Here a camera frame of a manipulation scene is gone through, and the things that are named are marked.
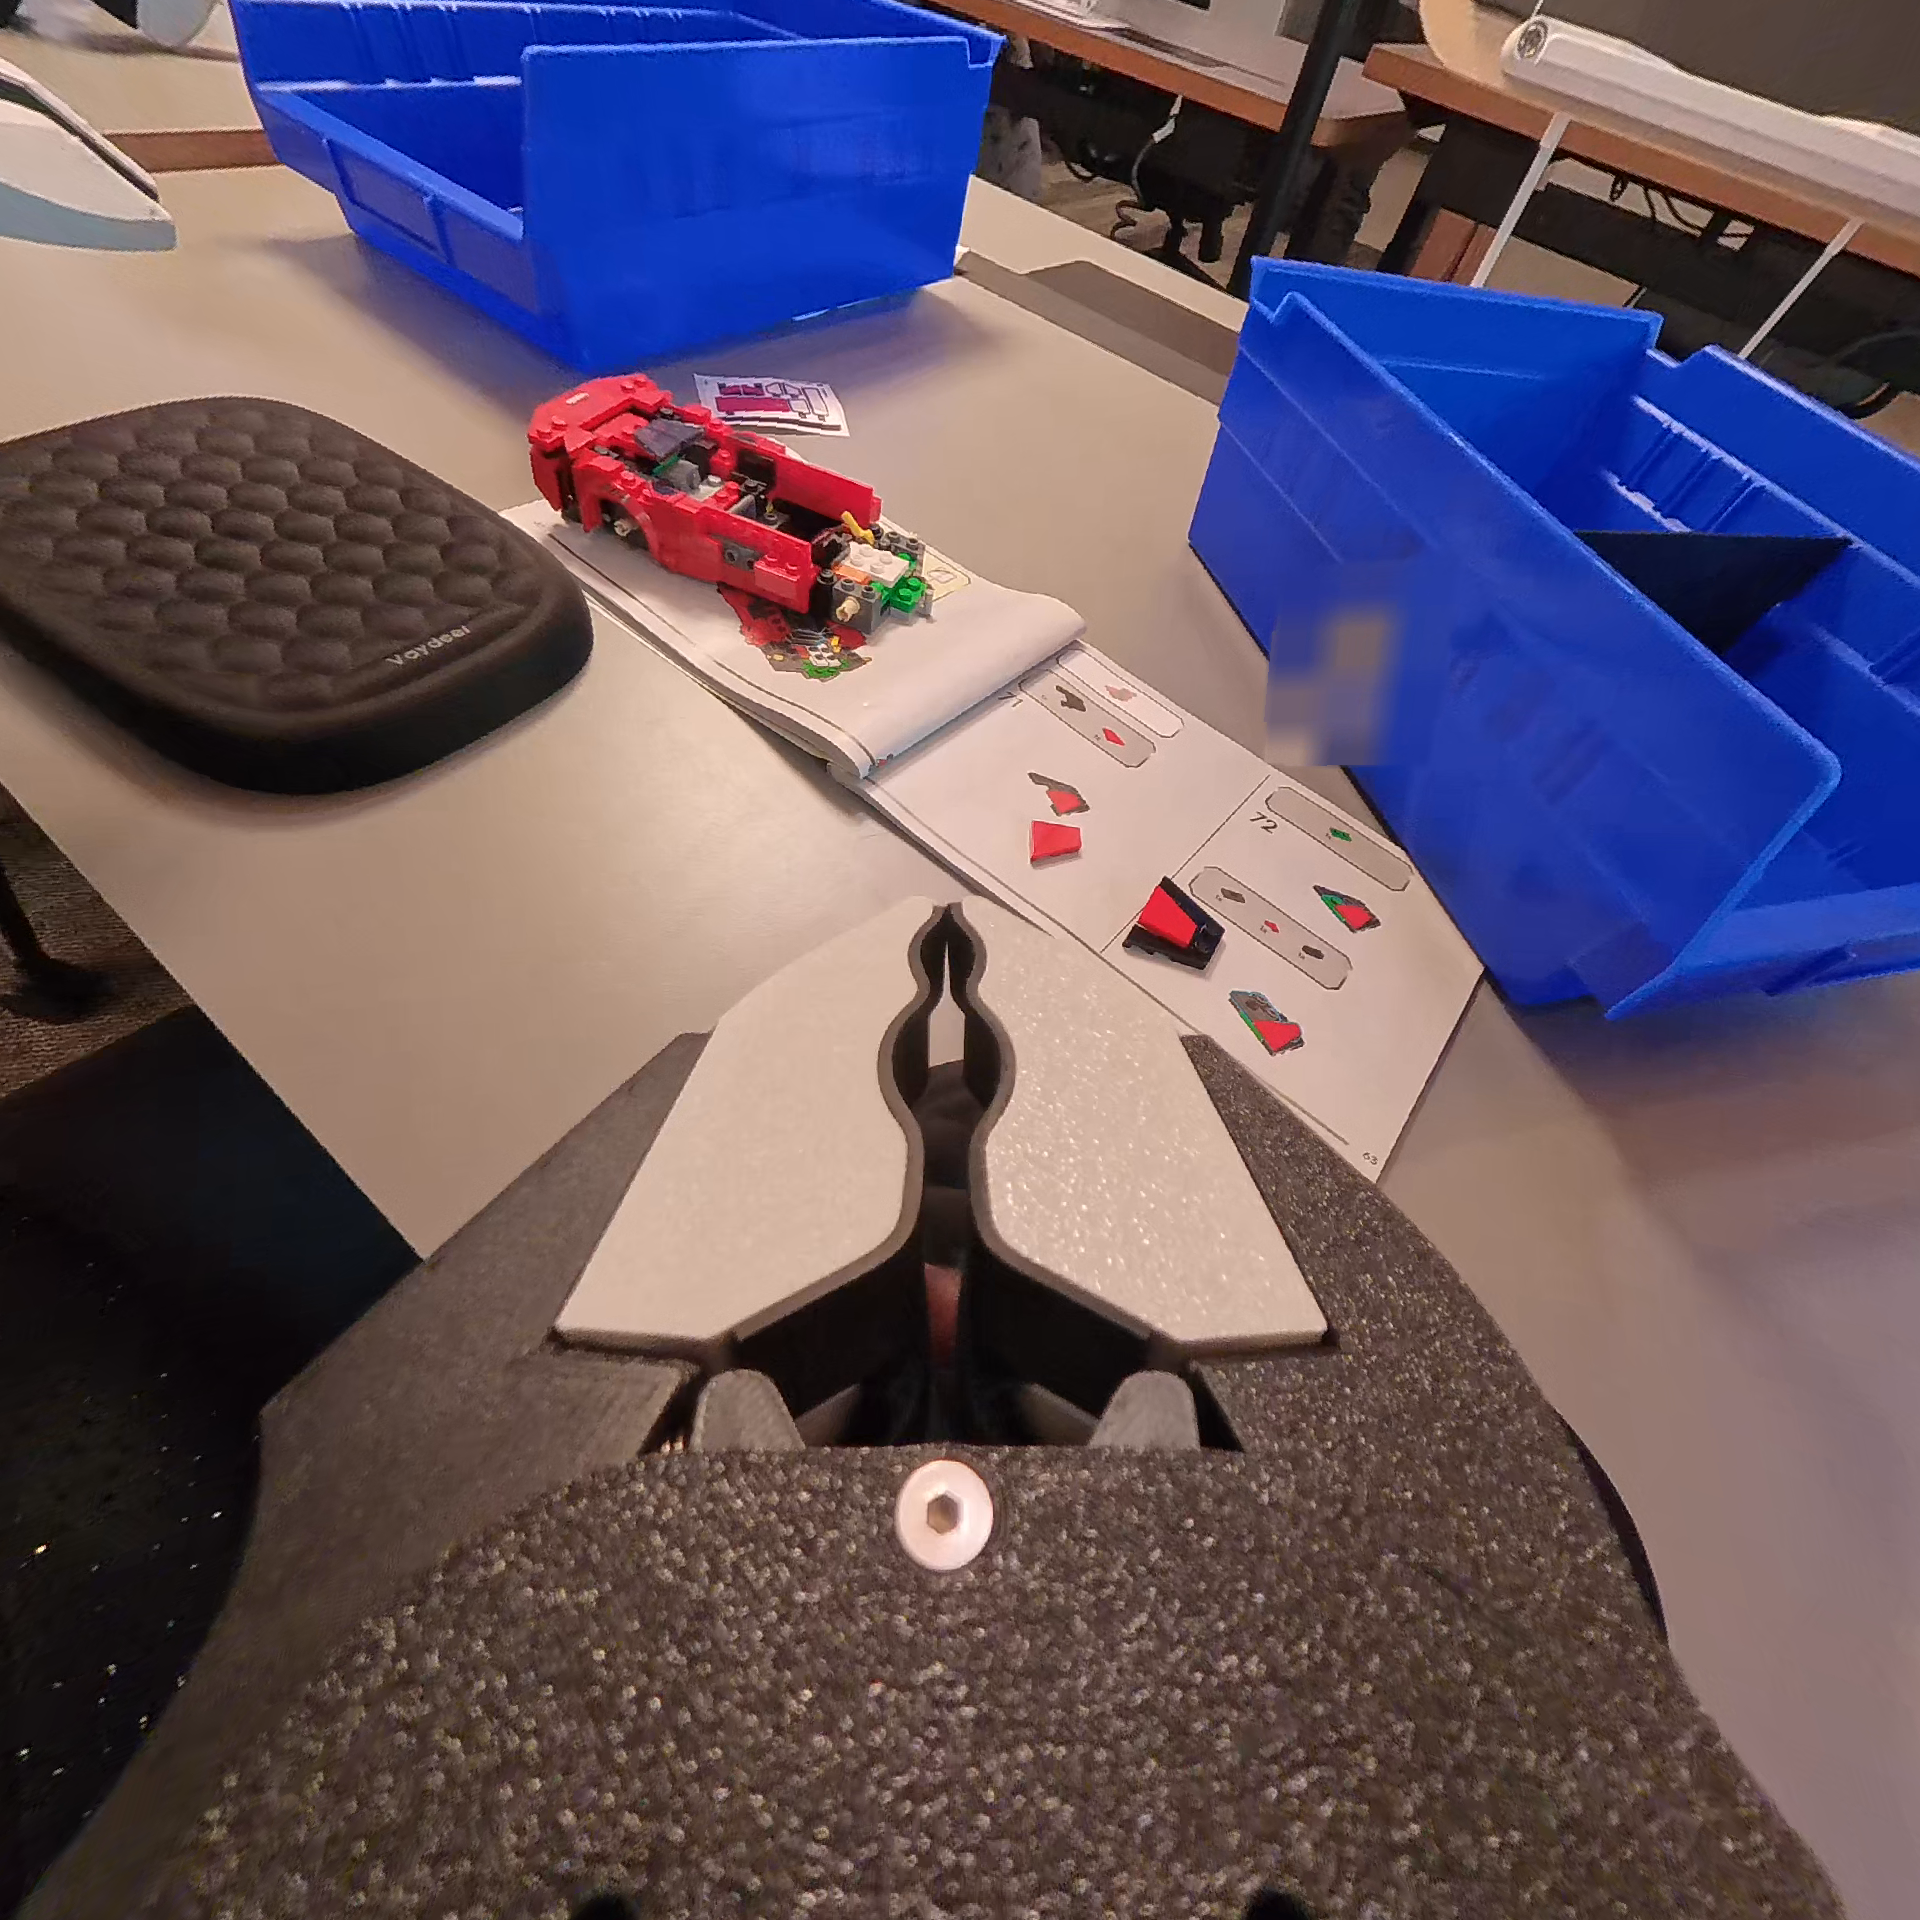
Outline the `white display stand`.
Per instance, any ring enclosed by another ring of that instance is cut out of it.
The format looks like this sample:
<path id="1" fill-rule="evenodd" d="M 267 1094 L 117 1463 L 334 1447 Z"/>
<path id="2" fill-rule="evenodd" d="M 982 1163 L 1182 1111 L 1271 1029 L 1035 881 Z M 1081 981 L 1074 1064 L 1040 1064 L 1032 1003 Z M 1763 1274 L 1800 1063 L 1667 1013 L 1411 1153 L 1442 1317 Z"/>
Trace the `white display stand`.
<path id="1" fill-rule="evenodd" d="M 1562 105 L 1599 107 L 1663 128 L 1739 160 L 1797 170 L 1811 189 L 1858 201 L 1875 214 L 1912 214 L 1912 131 L 1822 114 L 1704 80 L 1631 40 L 1529 10 L 1499 40 L 1505 80 L 1534 83 Z"/>

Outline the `blue plastic bin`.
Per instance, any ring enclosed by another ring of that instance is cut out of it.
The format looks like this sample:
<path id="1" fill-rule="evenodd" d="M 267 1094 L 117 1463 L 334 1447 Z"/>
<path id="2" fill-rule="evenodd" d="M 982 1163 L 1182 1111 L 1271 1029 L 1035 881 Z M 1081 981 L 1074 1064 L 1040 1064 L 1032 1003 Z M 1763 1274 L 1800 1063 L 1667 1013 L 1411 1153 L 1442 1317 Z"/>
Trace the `blue plastic bin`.
<path id="1" fill-rule="evenodd" d="M 1187 543 L 1514 1003 L 1917 961 L 1917 465 L 1639 307 L 1266 258 Z M 1581 530 L 1846 536 L 1715 655 Z"/>
<path id="2" fill-rule="evenodd" d="M 952 272 L 1000 35 L 879 2 L 234 2 L 281 165 L 567 368 Z"/>

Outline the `black and red lego piece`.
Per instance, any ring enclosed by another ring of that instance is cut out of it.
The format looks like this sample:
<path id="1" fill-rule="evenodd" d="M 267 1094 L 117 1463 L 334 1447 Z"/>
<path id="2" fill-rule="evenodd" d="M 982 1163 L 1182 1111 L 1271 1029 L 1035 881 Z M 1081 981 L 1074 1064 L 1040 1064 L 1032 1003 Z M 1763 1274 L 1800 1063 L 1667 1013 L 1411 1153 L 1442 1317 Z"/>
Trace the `black and red lego piece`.
<path id="1" fill-rule="evenodd" d="M 1149 954 L 1171 967 L 1205 974 L 1222 943 L 1222 920 L 1191 897 L 1175 880 L 1163 878 L 1143 902 L 1121 936 L 1126 952 Z"/>

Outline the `black bin divider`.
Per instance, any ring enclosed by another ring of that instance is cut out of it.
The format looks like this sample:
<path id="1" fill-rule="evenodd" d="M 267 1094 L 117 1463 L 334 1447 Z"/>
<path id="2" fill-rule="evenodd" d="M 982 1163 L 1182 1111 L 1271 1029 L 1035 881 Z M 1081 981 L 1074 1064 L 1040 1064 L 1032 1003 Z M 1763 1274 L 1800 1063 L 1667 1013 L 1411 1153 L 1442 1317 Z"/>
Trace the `black bin divider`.
<path id="1" fill-rule="evenodd" d="M 1715 655 L 1726 655 L 1767 611 L 1809 586 L 1853 545 L 1834 535 L 1691 530 L 1581 530 L 1579 539 Z"/>

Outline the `red lego car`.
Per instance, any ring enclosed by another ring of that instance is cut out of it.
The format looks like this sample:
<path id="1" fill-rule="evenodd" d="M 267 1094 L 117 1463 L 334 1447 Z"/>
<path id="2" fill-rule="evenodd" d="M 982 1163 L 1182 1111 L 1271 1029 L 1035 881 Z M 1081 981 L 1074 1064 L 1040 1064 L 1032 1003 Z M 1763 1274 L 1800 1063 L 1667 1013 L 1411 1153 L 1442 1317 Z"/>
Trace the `red lego car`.
<path id="1" fill-rule="evenodd" d="M 826 633 L 873 635 L 929 611 L 920 539 L 879 495 L 646 374 L 601 374 L 543 399 L 525 426 L 545 504 L 663 569 Z"/>

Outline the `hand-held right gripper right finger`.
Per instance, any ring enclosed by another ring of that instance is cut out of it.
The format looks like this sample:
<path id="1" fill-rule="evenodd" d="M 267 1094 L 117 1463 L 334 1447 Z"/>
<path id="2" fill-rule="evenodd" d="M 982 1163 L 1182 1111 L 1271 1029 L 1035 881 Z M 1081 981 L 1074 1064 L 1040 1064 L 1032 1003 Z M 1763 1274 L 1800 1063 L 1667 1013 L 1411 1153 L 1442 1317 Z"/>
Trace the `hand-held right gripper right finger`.
<path id="1" fill-rule="evenodd" d="M 949 984 L 981 1119 L 987 1247 L 1177 1353 L 1275 1353 L 1328 1331 L 1182 1029 L 1081 943 L 965 897 Z"/>

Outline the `black tripod pole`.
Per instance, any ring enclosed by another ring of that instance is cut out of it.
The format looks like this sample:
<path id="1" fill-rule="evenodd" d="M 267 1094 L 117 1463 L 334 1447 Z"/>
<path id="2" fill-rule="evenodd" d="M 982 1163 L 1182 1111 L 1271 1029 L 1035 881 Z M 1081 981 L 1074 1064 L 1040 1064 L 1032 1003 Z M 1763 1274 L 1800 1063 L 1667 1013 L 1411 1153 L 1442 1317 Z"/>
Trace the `black tripod pole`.
<path id="1" fill-rule="evenodd" d="M 1249 294 L 1254 262 L 1271 254 L 1282 232 L 1291 230 L 1288 221 L 1304 203 L 1313 167 L 1310 160 L 1312 134 L 1328 102 L 1337 69 L 1347 55 L 1352 34 L 1369 13 L 1369 7 L 1362 2 L 1319 3 L 1227 281 L 1227 291 L 1235 298 Z"/>

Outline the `black padded wrist rest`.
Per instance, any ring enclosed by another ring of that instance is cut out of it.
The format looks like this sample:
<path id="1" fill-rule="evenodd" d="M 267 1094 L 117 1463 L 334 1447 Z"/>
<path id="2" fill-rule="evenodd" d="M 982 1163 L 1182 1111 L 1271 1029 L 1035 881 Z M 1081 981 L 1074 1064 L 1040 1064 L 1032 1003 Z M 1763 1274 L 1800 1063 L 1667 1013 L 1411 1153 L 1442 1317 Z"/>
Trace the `black padded wrist rest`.
<path id="1" fill-rule="evenodd" d="M 142 747 L 271 798 L 417 774 L 591 653 L 536 539 L 346 422 L 233 394 L 5 441 L 1 627 Z"/>

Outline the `lego sticker sheet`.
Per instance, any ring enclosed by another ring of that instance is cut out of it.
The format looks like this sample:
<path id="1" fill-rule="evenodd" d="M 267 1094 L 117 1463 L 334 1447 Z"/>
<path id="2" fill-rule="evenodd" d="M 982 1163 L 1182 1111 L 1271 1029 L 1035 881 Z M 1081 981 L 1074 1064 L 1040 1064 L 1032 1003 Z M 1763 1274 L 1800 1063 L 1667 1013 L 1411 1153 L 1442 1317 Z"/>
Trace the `lego sticker sheet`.
<path id="1" fill-rule="evenodd" d="M 823 382 L 779 374 L 695 374 L 698 405 L 719 422 L 767 433 L 843 439 L 845 406 Z"/>

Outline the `black office chair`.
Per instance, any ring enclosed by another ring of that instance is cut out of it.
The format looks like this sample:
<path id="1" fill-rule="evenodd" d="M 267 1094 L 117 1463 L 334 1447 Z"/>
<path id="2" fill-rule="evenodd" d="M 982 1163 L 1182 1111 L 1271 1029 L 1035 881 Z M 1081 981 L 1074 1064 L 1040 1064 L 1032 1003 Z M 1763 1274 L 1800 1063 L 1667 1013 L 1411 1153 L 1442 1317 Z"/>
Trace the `black office chair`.
<path id="1" fill-rule="evenodd" d="M 1166 230 L 1151 258 L 1215 285 L 1207 267 L 1221 261 L 1224 221 L 1251 195 L 1242 179 L 1247 134 L 1239 118 L 1175 101 L 1166 122 L 1121 167 L 1110 240 L 1134 248 L 1141 226 L 1159 213 Z"/>

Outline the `lego instruction booklet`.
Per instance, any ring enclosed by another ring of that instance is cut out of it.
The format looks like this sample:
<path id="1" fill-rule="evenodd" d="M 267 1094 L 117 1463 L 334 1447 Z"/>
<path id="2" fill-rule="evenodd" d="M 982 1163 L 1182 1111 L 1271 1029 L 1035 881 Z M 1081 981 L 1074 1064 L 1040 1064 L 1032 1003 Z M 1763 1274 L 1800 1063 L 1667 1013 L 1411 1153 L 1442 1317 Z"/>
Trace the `lego instruction booklet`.
<path id="1" fill-rule="evenodd" d="M 950 873 L 1089 947 L 1379 1174 L 1481 961 L 1378 829 L 1098 653 L 1065 603 L 939 555 L 929 611 L 833 650 L 542 503 L 509 518 Z M 1029 865 L 1032 821 L 1078 824 L 1083 854 Z M 1222 920 L 1205 974 L 1121 947 L 1163 878 Z"/>

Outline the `wooden desk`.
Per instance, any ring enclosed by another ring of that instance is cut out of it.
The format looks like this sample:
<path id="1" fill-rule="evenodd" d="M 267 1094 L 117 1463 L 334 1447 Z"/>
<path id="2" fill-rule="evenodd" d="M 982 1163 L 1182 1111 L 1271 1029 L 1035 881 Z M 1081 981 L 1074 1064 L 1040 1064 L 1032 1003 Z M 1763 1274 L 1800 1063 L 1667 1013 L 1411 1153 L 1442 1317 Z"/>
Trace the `wooden desk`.
<path id="1" fill-rule="evenodd" d="M 937 2 L 935 8 L 1266 131 L 1279 130 L 1291 98 L 1304 89 L 1310 47 L 1279 30 L 1282 3 Z M 1312 145 L 1386 153 L 1409 131 L 1400 96 L 1341 56 Z"/>
<path id="2" fill-rule="evenodd" d="M 1865 418 L 1914 394 L 1914 175 L 1843 183 L 1833 154 L 1741 153 L 1383 42 L 1366 80 L 1431 134 L 1379 269 L 1454 283 L 1549 273 L 1625 294 L 1667 352 L 1723 344 Z"/>

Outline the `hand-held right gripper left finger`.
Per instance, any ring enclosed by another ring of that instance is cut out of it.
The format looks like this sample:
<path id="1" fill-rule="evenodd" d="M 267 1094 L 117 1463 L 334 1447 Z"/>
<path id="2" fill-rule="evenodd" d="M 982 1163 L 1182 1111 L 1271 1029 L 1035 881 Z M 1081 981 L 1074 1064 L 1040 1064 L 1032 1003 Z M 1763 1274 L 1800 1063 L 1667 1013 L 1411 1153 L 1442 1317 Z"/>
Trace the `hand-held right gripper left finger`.
<path id="1" fill-rule="evenodd" d="M 711 1031 L 553 1331 L 718 1359 L 905 1246 L 922 1147 L 895 1045 L 937 997 L 945 905 L 909 895 L 803 951 Z"/>

